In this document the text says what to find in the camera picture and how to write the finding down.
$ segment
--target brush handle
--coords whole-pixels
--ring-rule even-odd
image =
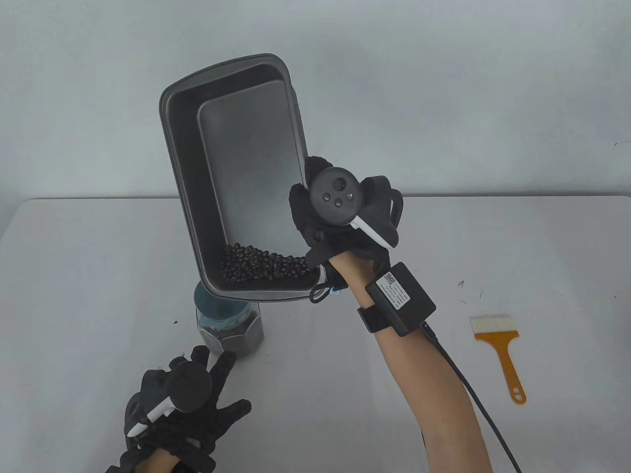
[[[510,398],[516,404],[526,403],[526,393],[521,386],[519,376],[515,371],[515,366],[512,364],[512,360],[509,355],[509,343],[511,340],[519,337],[518,332],[491,332],[486,334],[475,334],[476,340],[482,340],[487,342],[497,352],[497,356],[500,358],[502,364],[502,371],[504,371],[504,378],[506,378],[506,386],[509,388]]]

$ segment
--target brush bristles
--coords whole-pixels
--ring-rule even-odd
[[[471,317],[470,321],[474,334],[517,331],[517,325],[510,315],[485,315],[482,317]]]

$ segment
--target gray loaf pan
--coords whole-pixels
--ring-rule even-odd
[[[307,147],[283,61],[261,54],[196,72],[163,92],[160,118],[206,289],[236,300],[308,297],[318,274],[249,282],[221,276],[227,243],[284,256],[309,249],[288,202],[291,186],[304,183]]]

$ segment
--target white table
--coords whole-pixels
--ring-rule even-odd
[[[432,327],[523,470],[627,471],[631,200],[411,197],[400,230],[393,261],[436,302]],[[197,281],[176,199],[24,204],[0,241],[4,470],[116,463],[144,371],[201,342]],[[222,396],[250,399],[253,412],[218,442],[218,472],[427,470],[351,294],[261,308],[264,344]],[[518,324],[511,354],[525,406],[509,399],[497,355],[469,326],[495,313]],[[510,471],[483,430],[495,470]]]

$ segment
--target forearm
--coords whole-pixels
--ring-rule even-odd
[[[346,279],[362,308],[374,305],[365,290],[368,262],[343,254],[331,263]],[[490,472],[491,465],[471,401],[456,374],[420,331],[399,337],[375,334],[384,359],[425,437],[432,472]]]
[[[136,473],[171,473],[179,461],[179,458],[158,448],[148,459],[138,464]]]

